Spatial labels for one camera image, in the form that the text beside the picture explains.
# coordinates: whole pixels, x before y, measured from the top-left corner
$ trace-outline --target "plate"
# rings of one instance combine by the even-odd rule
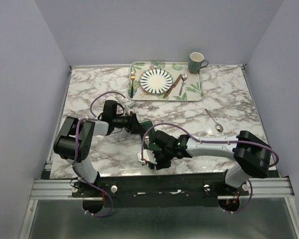
[[[163,94],[168,91],[173,84],[171,74],[162,68],[152,68],[140,77],[140,86],[150,94]]]

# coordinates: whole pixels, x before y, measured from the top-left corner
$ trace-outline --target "gray floor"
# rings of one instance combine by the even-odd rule
[[[31,239],[295,239],[284,199],[253,199],[237,215],[220,208],[116,209],[86,216],[80,201],[41,201]]]

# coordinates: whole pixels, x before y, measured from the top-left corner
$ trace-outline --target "white wall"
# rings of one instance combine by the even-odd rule
[[[247,65],[269,142],[290,175],[299,214],[299,0],[285,0]]]
[[[71,65],[246,63],[283,0],[35,0]]]
[[[18,238],[68,64],[33,0],[0,0],[0,239]]]

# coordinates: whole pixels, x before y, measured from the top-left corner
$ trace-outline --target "tray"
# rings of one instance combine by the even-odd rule
[[[203,96],[202,78],[200,72],[191,74],[188,71],[187,62],[162,62],[162,61],[148,61],[148,62],[133,62],[130,66],[129,73],[129,89],[128,96],[131,94],[131,71],[135,72],[135,80],[133,84],[134,96],[131,98],[134,101],[200,101]],[[170,92],[169,96],[163,99],[165,93],[160,95],[152,95],[143,91],[140,87],[141,74],[151,68],[162,68],[167,70],[173,77],[173,82],[182,73],[187,73],[188,78],[183,86],[182,94],[179,95],[182,80]]]

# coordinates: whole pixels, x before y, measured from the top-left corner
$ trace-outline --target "mug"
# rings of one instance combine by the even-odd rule
[[[201,68],[208,66],[209,61],[204,60],[204,55],[199,52],[193,52],[189,55],[188,70],[192,74],[199,72]]]

